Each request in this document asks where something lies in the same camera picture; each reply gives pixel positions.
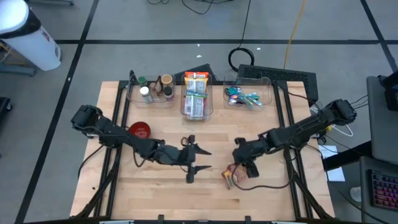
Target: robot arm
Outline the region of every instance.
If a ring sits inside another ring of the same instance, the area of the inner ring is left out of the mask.
[[[165,144],[164,140],[141,139],[130,134],[124,128],[113,124],[103,116],[102,111],[94,106],[81,106],[71,120],[73,128],[81,131],[85,136],[98,136],[99,143],[107,147],[119,147],[123,143],[131,146],[134,152],[143,159],[170,166],[187,166],[187,183],[192,183],[194,175],[202,169],[211,166],[193,166],[196,154],[211,155],[194,144],[195,136],[191,135],[179,150],[174,146]]]
[[[326,105],[318,114],[305,118],[286,128],[273,128],[258,135],[259,139],[246,141],[236,138],[239,145],[233,151],[235,164],[246,167],[248,177],[258,177],[254,163],[263,154],[272,154],[284,147],[303,147],[313,134],[324,130],[331,124],[345,125],[355,120],[356,112],[346,100],[335,100]]]

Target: clear plastic bin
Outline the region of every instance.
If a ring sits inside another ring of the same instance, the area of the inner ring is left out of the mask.
[[[175,93],[175,77],[173,75],[171,76],[173,78],[171,85],[173,92]],[[158,79],[158,76],[144,76],[144,77],[146,78],[148,85],[150,85],[151,83],[155,83],[156,80]],[[149,92],[152,96],[153,102],[150,103],[146,102],[146,100],[144,99],[144,97],[142,97],[139,91],[141,87],[139,86],[139,82],[137,81],[136,75],[130,76],[129,84],[132,85],[129,85],[131,87],[128,89],[127,99],[133,102],[138,108],[172,108],[174,106],[174,101],[175,101],[174,98],[173,100],[168,101],[164,93],[158,96],[156,92],[151,90],[149,90]]]
[[[232,93],[229,92],[230,87],[236,87],[232,89]],[[231,97],[230,95],[233,95],[235,90],[238,90],[239,94]],[[224,77],[224,107],[235,110],[262,111],[272,101],[271,91],[271,81],[267,77],[240,78],[226,75]]]
[[[197,115],[185,112],[185,100],[187,97],[187,86],[185,85],[185,76],[181,78],[181,106],[180,112],[187,121],[208,121],[213,113],[213,93],[212,93],[212,77],[209,75],[206,83],[207,98],[203,100],[203,114]]]

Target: white paper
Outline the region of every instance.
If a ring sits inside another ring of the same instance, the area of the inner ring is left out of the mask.
[[[322,158],[326,159],[327,157],[334,156],[337,154],[336,146],[319,146],[319,150],[322,153]],[[341,167],[328,171],[329,181],[335,182],[345,182],[343,169]]]

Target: keyboard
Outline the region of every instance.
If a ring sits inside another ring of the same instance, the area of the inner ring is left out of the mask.
[[[371,205],[398,211],[398,176],[368,170]]]
[[[253,65],[240,65],[238,77],[262,78],[268,77],[273,81],[300,81],[304,83],[310,106],[318,101],[317,75],[312,72],[300,72],[278,68],[267,68]]]

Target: wooden table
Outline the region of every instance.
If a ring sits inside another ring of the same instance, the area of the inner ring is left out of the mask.
[[[112,117],[117,87],[118,82],[103,82],[99,93],[97,107],[109,119]],[[302,82],[288,82],[288,87],[291,93],[305,96]],[[227,190],[221,176],[226,166],[233,162],[232,151],[236,148],[234,138],[253,140],[259,133],[279,127],[272,89],[270,92],[272,103],[265,106],[263,111],[228,110],[223,106],[223,86],[213,86],[214,112],[206,122],[183,120],[179,110],[180,94],[176,94],[176,104],[171,109],[148,110],[137,108],[131,103],[127,125],[145,121],[151,127],[152,138],[164,139],[167,144],[179,147],[182,137],[195,134],[199,146],[213,154],[198,155],[196,165],[211,165],[212,168],[200,171],[193,184],[186,184],[185,173],[179,166],[146,162],[143,167],[137,168],[131,147],[125,145],[112,219],[156,220],[159,214],[163,214],[166,220],[244,220],[245,215],[250,215],[252,220],[294,220],[289,187],[281,190]],[[285,122],[288,123],[282,91],[280,97]],[[295,121],[310,115],[305,99],[291,95],[290,100]],[[123,105],[124,100],[121,102],[119,122]],[[314,140],[309,145],[318,147]],[[89,139],[85,156],[98,146],[97,139]],[[71,215],[80,212],[98,188],[104,152],[105,150],[101,151],[89,160],[81,170]],[[309,190],[325,211],[334,216],[319,152],[306,147],[302,150],[302,158]],[[243,187],[258,184],[279,186],[287,182],[282,151],[259,157],[256,164],[260,177],[248,179],[242,183]],[[299,188],[297,193],[304,217],[305,207]],[[107,199],[108,192],[104,195],[101,214],[105,213]]]

